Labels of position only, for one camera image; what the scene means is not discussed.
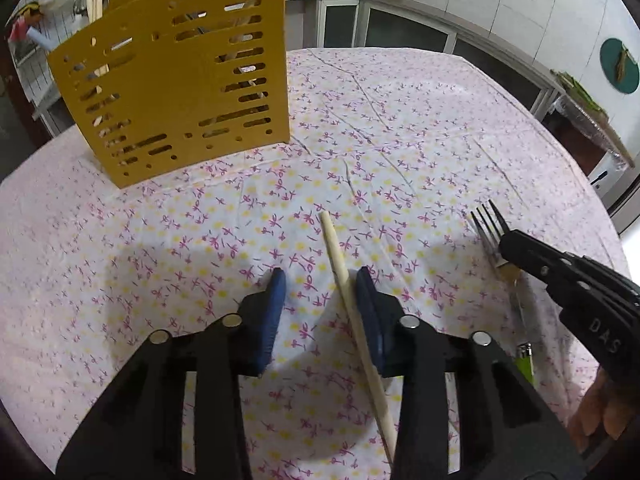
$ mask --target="blue gripper pad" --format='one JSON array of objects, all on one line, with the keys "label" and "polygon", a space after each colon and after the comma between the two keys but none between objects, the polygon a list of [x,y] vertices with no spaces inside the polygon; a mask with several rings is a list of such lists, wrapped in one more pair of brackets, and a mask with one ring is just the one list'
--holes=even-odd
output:
[{"label": "blue gripper pad", "polygon": [[230,340],[230,358],[236,373],[257,377],[271,361],[286,293],[285,273],[275,267],[266,290],[242,300],[238,308],[242,325]]},{"label": "blue gripper pad", "polygon": [[383,377],[402,375],[411,355],[406,342],[396,335],[404,311],[398,298],[376,290],[367,267],[356,275],[356,304],[378,373]]}]

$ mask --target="floor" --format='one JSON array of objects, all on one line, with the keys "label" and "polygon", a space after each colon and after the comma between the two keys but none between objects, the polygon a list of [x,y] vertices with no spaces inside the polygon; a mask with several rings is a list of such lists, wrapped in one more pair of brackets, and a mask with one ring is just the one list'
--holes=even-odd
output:
[{"label": "floor", "polygon": [[27,131],[22,126],[7,97],[0,97],[0,182],[20,166],[35,151]]}]

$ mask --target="pink floral pattern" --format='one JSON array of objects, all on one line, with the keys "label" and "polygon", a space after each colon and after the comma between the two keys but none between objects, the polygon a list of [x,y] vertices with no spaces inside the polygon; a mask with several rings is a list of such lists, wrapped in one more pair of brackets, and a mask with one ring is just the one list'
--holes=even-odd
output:
[{"label": "pink floral pattern", "polygon": [[[257,479],[388,478],[322,240],[331,212],[351,269],[438,330],[516,343],[508,295],[467,213],[626,272],[567,152],[459,57],[410,49],[289,53],[292,139],[119,190],[73,127],[0,187],[0,397],[54,467],[92,402],[154,329],[206,327],[287,273],[273,362],[241,381]],[[539,391],[562,419],[596,363],[527,281]],[[401,379],[388,388],[396,420]],[[188,392],[193,391],[193,377]],[[186,403],[186,432],[192,431]],[[458,453],[451,417],[451,454]],[[185,468],[193,443],[184,444]]]}]

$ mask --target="yellow utensil holder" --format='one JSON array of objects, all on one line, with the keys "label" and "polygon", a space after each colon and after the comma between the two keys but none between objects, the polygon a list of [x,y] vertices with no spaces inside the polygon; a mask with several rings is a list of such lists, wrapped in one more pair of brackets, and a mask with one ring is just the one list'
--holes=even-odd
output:
[{"label": "yellow utensil holder", "polygon": [[119,187],[289,141],[284,0],[131,0],[49,65]]}]

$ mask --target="green round object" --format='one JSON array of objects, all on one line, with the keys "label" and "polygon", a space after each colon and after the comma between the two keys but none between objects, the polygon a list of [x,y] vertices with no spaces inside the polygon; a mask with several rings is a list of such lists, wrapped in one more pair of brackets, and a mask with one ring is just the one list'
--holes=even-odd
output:
[{"label": "green round object", "polygon": [[623,94],[632,94],[638,88],[640,73],[638,64],[627,56],[625,61],[625,73],[622,79],[618,80],[618,62],[624,46],[617,38],[609,38],[600,47],[600,64],[605,76],[616,90]]}]

